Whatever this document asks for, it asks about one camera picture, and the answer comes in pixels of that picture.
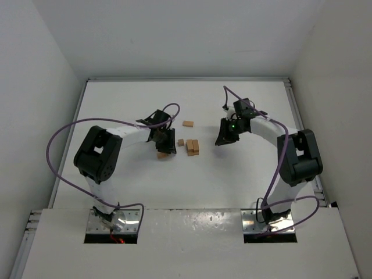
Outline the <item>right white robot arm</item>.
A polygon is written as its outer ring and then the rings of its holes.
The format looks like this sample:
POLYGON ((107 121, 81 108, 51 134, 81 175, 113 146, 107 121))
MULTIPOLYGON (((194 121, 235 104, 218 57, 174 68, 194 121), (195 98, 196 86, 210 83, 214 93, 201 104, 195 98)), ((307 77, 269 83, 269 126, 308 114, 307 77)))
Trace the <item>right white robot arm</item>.
POLYGON ((239 141, 243 133, 260 136, 277 149, 278 165, 261 202, 261 221, 269 224, 287 217, 300 190, 322 173, 323 163, 314 132, 288 128, 257 111, 249 99, 223 105, 217 146, 239 141))

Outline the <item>wood block three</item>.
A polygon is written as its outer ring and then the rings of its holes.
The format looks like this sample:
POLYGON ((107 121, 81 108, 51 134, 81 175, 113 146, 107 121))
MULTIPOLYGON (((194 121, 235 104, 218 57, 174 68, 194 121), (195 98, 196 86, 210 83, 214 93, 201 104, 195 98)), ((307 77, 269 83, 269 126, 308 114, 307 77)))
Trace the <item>wood block three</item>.
POLYGON ((193 149, 192 149, 193 155, 198 155, 200 152, 199 141, 197 139, 193 139, 192 144, 193 144, 193 149))

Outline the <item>wood block four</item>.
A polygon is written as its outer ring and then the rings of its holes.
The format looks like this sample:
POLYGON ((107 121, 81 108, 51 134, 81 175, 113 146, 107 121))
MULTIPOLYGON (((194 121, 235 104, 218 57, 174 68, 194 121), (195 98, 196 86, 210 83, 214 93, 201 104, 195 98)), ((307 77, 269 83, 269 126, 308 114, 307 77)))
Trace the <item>wood block four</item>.
POLYGON ((188 139, 186 141, 186 146, 187 146, 187 153, 188 153, 188 155, 192 154, 194 152, 193 140, 192 139, 188 139))

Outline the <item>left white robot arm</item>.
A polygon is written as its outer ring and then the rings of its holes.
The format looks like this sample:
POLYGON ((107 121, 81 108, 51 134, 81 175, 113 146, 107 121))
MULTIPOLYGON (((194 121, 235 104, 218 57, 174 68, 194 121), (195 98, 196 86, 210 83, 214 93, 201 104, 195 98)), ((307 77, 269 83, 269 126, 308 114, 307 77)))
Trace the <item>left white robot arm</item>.
POLYGON ((94 211, 100 218, 112 222, 119 206, 110 178, 115 172, 120 151, 134 144, 154 142, 159 153, 176 154, 175 129, 171 123, 169 114, 156 110, 146 119, 131 125, 90 128, 73 163, 96 198, 94 211))

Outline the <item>wood block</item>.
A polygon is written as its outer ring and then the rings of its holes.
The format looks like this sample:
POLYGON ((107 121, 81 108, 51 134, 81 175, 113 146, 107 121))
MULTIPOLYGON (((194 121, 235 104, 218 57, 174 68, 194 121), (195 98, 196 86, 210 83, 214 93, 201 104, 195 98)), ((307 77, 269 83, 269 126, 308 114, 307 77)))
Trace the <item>wood block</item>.
POLYGON ((183 126, 184 127, 193 127, 194 126, 194 122, 193 121, 184 120, 183 121, 183 126))

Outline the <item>wood block one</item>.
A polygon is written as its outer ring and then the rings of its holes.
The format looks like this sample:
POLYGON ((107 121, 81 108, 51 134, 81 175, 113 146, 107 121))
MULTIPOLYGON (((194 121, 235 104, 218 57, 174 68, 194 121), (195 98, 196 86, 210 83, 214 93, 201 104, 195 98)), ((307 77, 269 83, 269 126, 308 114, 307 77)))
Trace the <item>wood block one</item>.
POLYGON ((166 153, 161 153, 161 152, 157 153, 157 158, 158 159, 164 159, 164 158, 167 158, 167 157, 168 157, 168 154, 166 154, 166 153))

